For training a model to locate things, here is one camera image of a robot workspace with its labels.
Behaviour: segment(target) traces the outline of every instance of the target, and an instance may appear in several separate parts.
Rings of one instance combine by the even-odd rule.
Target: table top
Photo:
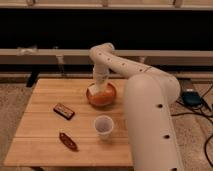
[[[7,157],[6,166],[132,166],[127,129],[122,109],[124,79],[111,79],[117,89],[115,103],[104,108],[92,107],[86,89],[92,79],[40,79],[35,86],[18,126]],[[53,112],[58,103],[75,111],[67,121]],[[99,139],[94,119],[106,114],[115,127],[109,142]],[[78,145],[73,152],[59,140],[59,132]]]

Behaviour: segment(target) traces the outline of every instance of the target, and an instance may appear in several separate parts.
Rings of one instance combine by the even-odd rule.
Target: black cable
[[[212,163],[212,161],[210,160],[209,155],[208,155],[208,153],[207,153],[207,145],[208,145],[208,143],[210,142],[210,140],[211,140],[212,138],[213,138],[213,133],[212,133],[212,135],[209,136],[209,138],[207,138],[207,140],[205,141],[204,146],[203,146],[203,149],[204,149],[204,153],[205,153],[206,159],[208,160],[209,164],[210,164],[211,167],[213,168],[213,163]]]
[[[207,117],[209,117],[209,118],[213,118],[213,113],[212,113],[211,115],[208,115],[208,114],[206,114],[206,113],[203,111],[202,108],[200,109],[200,113],[202,113],[203,115],[205,115],[205,116],[207,116]]]
[[[176,113],[176,114],[172,114],[171,116],[175,117],[175,116],[184,116],[184,115],[196,115],[196,116],[202,116],[204,118],[206,118],[212,125],[213,125],[213,121],[206,115],[201,114],[201,113],[192,113],[192,112],[183,112],[183,113]]]
[[[206,96],[211,91],[212,88],[213,88],[213,84],[208,88],[208,90],[205,93],[203,93],[201,97]]]
[[[213,121],[208,116],[206,116],[205,114],[202,114],[202,113],[198,113],[198,112],[196,112],[196,113],[194,113],[194,112],[193,113],[192,112],[176,113],[176,114],[172,114],[171,116],[176,117],[176,116],[183,116],[183,115],[202,116],[202,117],[206,118],[213,125]],[[205,141],[204,146],[203,146],[204,155],[205,155],[205,157],[206,157],[206,159],[209,162],[209,164],[210,164],[211,167],[213,167],[213,163],[210,160],[209,155],[207,153],[207,145],[210,142],[210,139],[212,139],[212,138],[213,138],[213,134],[209,138],[207,138],[207,140]]]
[[[186,109],[192,111],[193,113],[198,113],[198,114],[199,114],[199,112],[197,112],[196,110],[200,110],[200,111],[201,111],[200,113],[202,113],[203,115],[205,115],[205,116],[207,116],[207,117],[209,117],[209,118],[213,118],[213,114],[207,115],[206,113],[203,112],[203,110],[202,110],[203,106],[200,107],[200,108],[197,108],[197,109],[193,109],[193,108],[191,108],[191,107],[185,106],[183,103],[181,103],[181,102],[179,102],[179,101],[176,101],[176,102],[177,102],[178,104],[180,104],[181,106],[183,106],[184,108],[186,108]]]
[[[206,96],[213,88],[213,84],[208,88],[208,90],[201,96],[201,98],[203,99],[204,96]],[[183,112],[183,113],[177,113],[177,114],[172,114],[171,116],[175,117],[175,116],[183,116],[183,115],[196,115],[196,116],[202,116],[204,118],[206,118],[212,125],[213,125],[213,120],[211,118],[213,118],[213,113],[211,115],[207,115],[202,108],[205,106],[204,104],[202,104],[201,106],[197,107],[197,108],[191,108],[191,107],[187,107],[185,106],[183,103],[181,103],[180,101],[176,101],[178,104],[180,104],[181,106],[183,106],[184,108],[190,110],[191,112]],[[207,146],[208,143],[210,142],[210,140],[213,138],[213,133],[210,137],[208,137],[204,143],[203,146],[203,150],[204,150],[204,154],[205,157],[208,161],[208,163],[210,164],[210,166],[213,168],[213,163],[209,158],[209,155],[207,153]]]

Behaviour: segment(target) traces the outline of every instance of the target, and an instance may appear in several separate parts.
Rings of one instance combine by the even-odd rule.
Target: orange bowl
[[[96,106],[96,107],[107,106],[113,103],[113,101],[115,100],[116,89],[112,84],[108,83],[105,91],[96,93],[95,95],[92,95],[89,89],[87,88],[86,96],[89,103],[93,106]]]

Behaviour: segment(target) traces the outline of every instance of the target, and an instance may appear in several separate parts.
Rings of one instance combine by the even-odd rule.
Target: paper cup
[[[114,122],[109,116],[101,115],[95,119],[94,127],[99,137],[102,140],[107,140],[114,128]]]

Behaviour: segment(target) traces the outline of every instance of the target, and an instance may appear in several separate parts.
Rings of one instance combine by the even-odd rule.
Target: speckled floor
[[[208,89],[207,84],[198,84],[196,89],[200,94]],[[0,171],[31,171],[26,167],[4,167],[3,161],[9,149],[11,140],[21,119],[23,111],[32,93],[32,88],[25,84],[0,84]],[[209,104],[213,101],[213,90],[205,98]],[[171,113],[187,111],[179,104],[171,105]],[[175,131],[180,146],[185,171],[212,171],[204,152],[204,141],[213,132],[213,126],[208,120],[199,116],[178,116],[173,118]],[[208,145],[208,153],[213,160],[213,141]],[[47,171],[123,171],[124,168],[44,168]]]

